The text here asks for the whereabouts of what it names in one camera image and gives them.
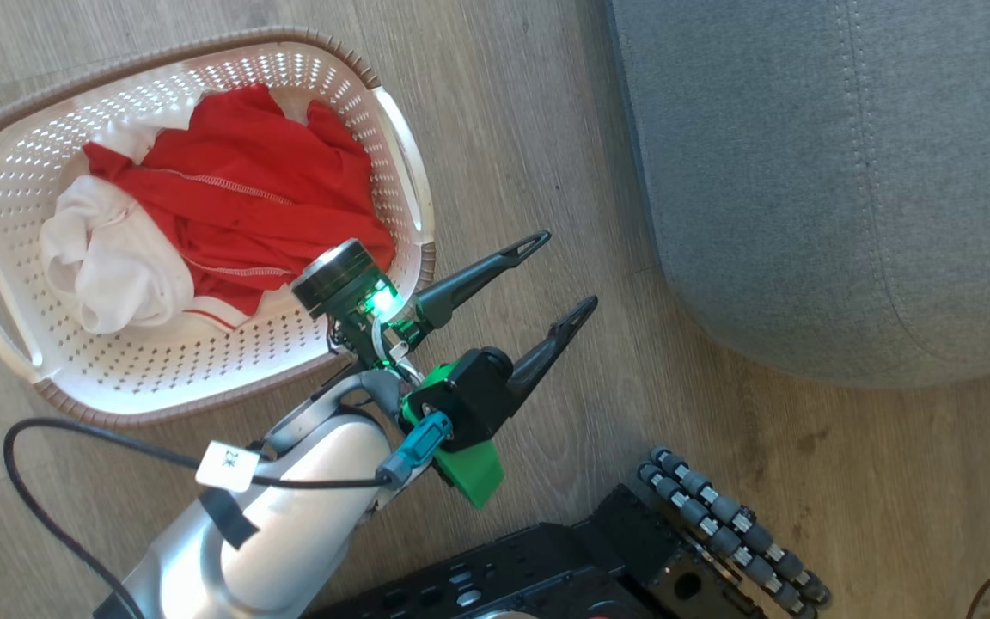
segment white label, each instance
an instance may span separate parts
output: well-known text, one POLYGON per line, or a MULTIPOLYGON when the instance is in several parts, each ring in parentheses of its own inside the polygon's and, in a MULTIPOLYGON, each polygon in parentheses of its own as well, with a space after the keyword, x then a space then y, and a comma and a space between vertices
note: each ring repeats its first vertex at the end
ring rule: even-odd
POLYGON ((195 478, 201 486, 245 493, 251 487, 251 478, 259 467, 260 459, 260 455, 254 451, 241 450, 213 440, 209 443, 208 450, 205 450, 205 457, 201 458, 201 466, 197 467, 195 478))

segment brown basket rim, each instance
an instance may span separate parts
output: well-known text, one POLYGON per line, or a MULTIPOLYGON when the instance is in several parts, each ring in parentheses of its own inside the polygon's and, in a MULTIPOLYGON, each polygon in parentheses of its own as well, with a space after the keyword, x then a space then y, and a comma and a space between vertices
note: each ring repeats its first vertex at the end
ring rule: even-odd
MULTIPOLYGON (((93 70, 67 82, 44 88, 38 93, 27 95, 27 97, 1 108, 0 132, 7 126, 11 126, 33 113, 38 113, 40 110, 67 101, 76 95, 87 93, 87 91, 97 87, 105 86, 107 83, 117 82, 119 79, 168 64, 182 62, 182 60, 200 58, 200 56, 215 54, 215 52, 227 52, 239 47, 260 46, 260 44, 266 43, 303 43, 307 46, 319 47, 349 66, 361 78, 366 88, 372 89, 381 85, 380 78, 377 77, 369 63, 352 48, 342 46, 341 40, 323 34, 314 28, 275 25, 275 27, 253 28, 253 30, 212 36, 209 39, 197 40, 197 42, 185 43, 181 46, 166 47, 157 52, 127 56, 127 58, 117 60, 117 62, 99 68, 99 70, 93 70)), ((424 244, 423 261, 421 261, 419 269, 419 281, 416 290, 433 281, 435 254, 435 243, 424 244)), ((87 423, 106 427, 153 426, 153 424, 162 423, 165 420, 184 418, 184 416, 203 413, 212 408, 236 403, 251 395, 256 395, 256 393, 278 387, 280 384, 290 383, 290 381, 306 375, 306 373, 322 365, 330 364, 330 362, 330 360, 325 362, 322 359, 314 359, 244 388, 233 389, 220 393, 220 395, 180 404, 177 407, 160 408, 157 411, 134 415, 108 413, 98 410, 98 408, 87 407, 87 405, 60 390, 51 379, 44 379, 35 383, 33 387, 59 411, 75 416, 79 420, 85 420, 87 423)))

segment wooden floor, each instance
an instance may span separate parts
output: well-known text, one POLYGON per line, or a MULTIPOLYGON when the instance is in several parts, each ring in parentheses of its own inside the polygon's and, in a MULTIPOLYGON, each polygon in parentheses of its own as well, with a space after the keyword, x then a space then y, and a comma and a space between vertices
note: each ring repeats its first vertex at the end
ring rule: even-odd
MULTIPOLYGON (((852 391, 705 340, 651 252, 601 0, 0 0, 0 106, 113 58, 270 23, 338 36, 381 74, 423 150, 439 272, 535 229, 554 233, 431 338, 421 364, 485 344, 516 355, 579 298, 601 298, 499 435, 507 482, 490 506, 475 511, 424 478, 357 534, 321 601, 538 520, 573 522, 665 443, 832 585, 830 616, 963 616, 990 575, 990 377, 852 391)), ((308 377, 138 434, 187 453, 214 438, 245 442, 314 386, 308 377)), ((15 420, 48 414, 0 362, 0 440, 15 420)), ((22 451, 35 492, 117 573, 196 494, 182 471, 77 438, 25 438, 22 451)), ((86 616, 105 596, 28 516, 0 457, 0 616, 86 616)), ((990 619, 990 596, 979 618, 990 619)))

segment gray roller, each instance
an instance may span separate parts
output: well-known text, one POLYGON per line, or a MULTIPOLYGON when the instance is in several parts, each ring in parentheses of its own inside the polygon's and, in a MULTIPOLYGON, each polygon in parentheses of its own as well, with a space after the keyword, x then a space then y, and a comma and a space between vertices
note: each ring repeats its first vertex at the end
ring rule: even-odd
POLYGON ((773 536, 766 530, 765 526, 751 524, 751 528, 743 533, 743 543, 747 544, 747 548, 750 548, 751 552, 765 554, 770 548, 770 544, 773 544, 773 536))
POLYGON ((708 510, 698 501, 685 502, 679 513, 682 514, 682 520, 687 521, 691 526, 698 526, 700 521, 705 520, 705 517, 708 516, 708 510))
POLYGON ((723 524, 731 524, 731 519, 736 517, 739 513, 739 503, 725 497, 720 494, 715 501, 712 502, 712 515, 718 518, 723 524))
POLYGON ((798 602, 801 602, 801 594, 798 594, 797 589, 789 583, 782 583, 781 588, 770 597, 773 597, 774 602, 785 610, 792 610, 798 602))
POLYGON ((725 526, 718 529, 716 533, 712 533, 712 537, 708 538, 708 548, 720 557, 730 557, 739 548, 739 544, 739 536, 736 536, 731 529, 727 529, 725 526))
POLYGON ((659 445, 658 447, 655 448, 655 450, 651 451, 651 461, 654 463, 662 463, 663 456, 668 455, 670 453, 671 450, 668 450, 667 447, 659 445))
POLYGON ((670 477, 664 477, 659 482, 659 485, 656 485, 656 494, 659 494, 660 497, 663 497, 667 501, 671 500, 673 494, 679 490, 679 483, 673 481, 670 477))
POLYGON ((804 573, 804 564, 801 563, 801 557, 786 551, 782 555, 778 563, 774 564, 774 571, 778 572, 778 575, 785 580, 795 580, 801 573, 804 573))
POLYGON ((696 470, 690 470, 685 477, 682 478, 682 486, 687 489, 687 493, 690 493, 691 497, 696 497, 702 491, 702 488, 710 486, 711 483, 708 478, 704 475, 698 473, 696 470))
POLYGON ((773 567, 767 563, 765 559, 761 556, 751 557, 751 562, 747 565, 742 565, 743 573, 759 587, 766 587, 773 580, 773 567))
POLYGON ((809 600, 809 602, 821 604, 825 597, 830 596, 830 591, 822 583, 820 577, 811 571, 806 573, 809 575, 809 581, 801 587, 801 595, 804 596, 804 599, 809 600))
POLYGON ((816 609, 805 604, 796 615, 797 619, 816 619, 816 609))
POLYGON ((835 596, 832 595, 832 591, 827 587, 824 587, 824 595, 820 596, 820 602, 816 602, 816 607, 820 610, 828 610, 832 607, 832 603, 835 602, 835 596))
POLYGON ((640 468, 637 469, 636 473, 637 477, 640 478, 640 481, 647 483, 649 486, 651 485, 652 477, 655 477, 655 475, 663 475, 663 471, 659 470, 659 467, 653 465, 653 463, 641 463, 640 468))
POLYGON ((667 454, 663 456, 663 460, 660 461, 659 466, 663 468, 664 473, 677 477, 679 475, 677 474, 677 470, 679 470, 680 466, 687 466, 687 461, 684 461, 681 456, 667 454))

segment white stitching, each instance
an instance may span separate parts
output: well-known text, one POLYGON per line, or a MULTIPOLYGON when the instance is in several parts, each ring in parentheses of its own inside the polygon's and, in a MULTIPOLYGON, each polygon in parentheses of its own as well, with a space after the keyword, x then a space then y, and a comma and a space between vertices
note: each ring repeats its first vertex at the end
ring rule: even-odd
POLYGON ((263 189, 247 187, 247 185, 241 185, 239 183, 235 183, 235 181, 221 179, 220 176, 212 176, 209 174, 197 174, 197 175, 182 174, 181 172, 178 172, 177 169, 158 169, 158 172, 166 172, 169 174, 174 174, 177 176, 181 176, 182 179, 186 179, 188 181, 197 181, 198 183, 204 183, 205 185, 212 185, 213 187, 228 189, 229 192, 243 193, 243 195, 258 197, 258 199, 270 199, 276 201, 276 203, 280 203, 288 206, 294 204, 294 201, 279 196, 277 193, 270 193, 267 191, 263 191, 263 189))
POLYGON ((863 148, 867 150, 865 153, 867 158, 867 168, 870 173, 865 177, 867 183, 871 183, 869 187, 870 197, 873 204, 873 246, 876 247, 877 251, 877 265, 880 266, 881 279, 883 280, 885 287, 887 287, 887 292, 889 295, 889 303, 892 306, 892 313, 895 315, 897 321, 899 321, 901 328, 904 330, 904 334, 907 335, 908 339, 913 342, 922 352, 928 353, 932 357, 940 360, 954 360, 950 356, 942 355, 942 353, 936 352, 936 350, 931 349, 930 346, 925 344, 923 337, 918 333, 918 329, 911 324, 908 320, 908 315, 905 313, 903 302, 896 294, 896 278, 892 273, 892 259, 889 255, 889 251, 881 251, 880 242, 880 223, 881 215, 884 211, 884 203, 881 200, 881 180, 880 174, 877 172, 877 137, 876 131, 873 130, 873 112, 872 112, 872 101, 863 101, 863 95, 869 94, 869 78, 865 75, 865 50, 863 43, 861 43, 861 14, 858 9, 858 0, 852 0, 853 3, 853 30, 857 32, 855 38, 853 38, 853 50, 855 50, 855 55, 858 62, 858 113, 859 122, 861 123, 861 128, 863 128, 863 148))
MULTIPOLYGON (((840 51, 842 58, 842 94, 846 97, 847 105, 850 111, 850 144, 853 146, 853 168, 855 169, 855 181, 858 184, 858 197, 861 199, 861 208, 863 208, 863 214, 861 214, 861 223, 865 227, 865 235, 869 237, 869 262, 870 262, 870 273, 873 277, 873 287, 881 295, 885 293, 884 286, 881 285, 881 279, 877 270, 879 267, 879 257, 877 257, 877 235, 873 232, 872 227, 869 223, 869 200, 867 195, 865 195, 865 170, 863 156, 861 156, 861 149, 858 146, 858 142, 861 139, 861 97, 860 94, 857 95, 857 100, 852 101, 855 98, 855 94, 850 91, 850 59, 847 57, 849 50, 847 45, 847 29, 849 28, 848 23, 844 23, 845 7, 841 7, 839 3, 835 3, 835 20, 838 24, 838 34, 840 35, 840 51)), ((879 304, 881 307, 881 314, 885 318, 889 317, 888 306, 885 305, 884 299, 879 304)))
POLYGON ((223 273, 225 275, 236 275, 236 277, 241 278, 252 278, 256 275, 292 275, 292 271, 288 269, 280 269, 280 267, 250 267, 250 269, 229 269, 228 267, 206 267, 205 264, 196 262, 186 258, 182 255, 182 260, 189 262, 194 267, 198 269, 204 269, 213 273, 223 273))

